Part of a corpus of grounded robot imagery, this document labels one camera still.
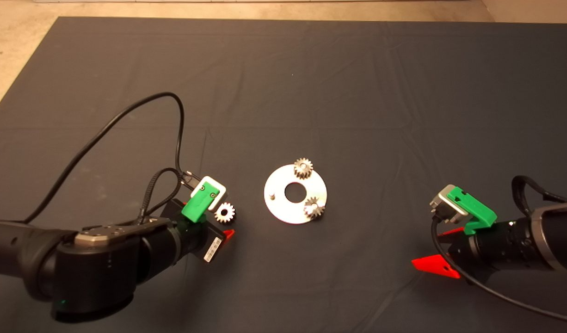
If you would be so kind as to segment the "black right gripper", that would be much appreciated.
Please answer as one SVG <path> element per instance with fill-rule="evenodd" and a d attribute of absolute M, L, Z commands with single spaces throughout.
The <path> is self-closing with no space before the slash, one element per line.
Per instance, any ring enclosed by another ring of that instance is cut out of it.
<path fill-rule="evenodd" d="M 464 272 L 481 283 L 488 282 L 496 270 L 485 263 L 479 255 L 473 236 L 464 233 L 464 227 L 448 230 L 438 234 L 438 242 L 447 245 L 446 254 Z M 422 272 L 436 274 L 447 278 L 460 279 L 461 275 L 440 254 L 412 259 L 413 267 Z"/>

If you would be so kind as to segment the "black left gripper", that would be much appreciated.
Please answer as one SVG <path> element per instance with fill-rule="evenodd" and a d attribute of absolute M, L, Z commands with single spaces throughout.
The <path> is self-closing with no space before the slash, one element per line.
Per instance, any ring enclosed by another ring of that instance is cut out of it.
<path fill-rule="evenodd" d="M 192 222 L 182 215 L 185 204 L 178 199 L 171 199 L 166 204 L 166 217 L 171 219 L 181 240 L 181 255 L 196 256 L 204 263 L 211 263 L 219 251 L 235 235 L 234 229 L 221 230 L 208 221 L 208 214 L 203 213 L 198 222 Z"/>

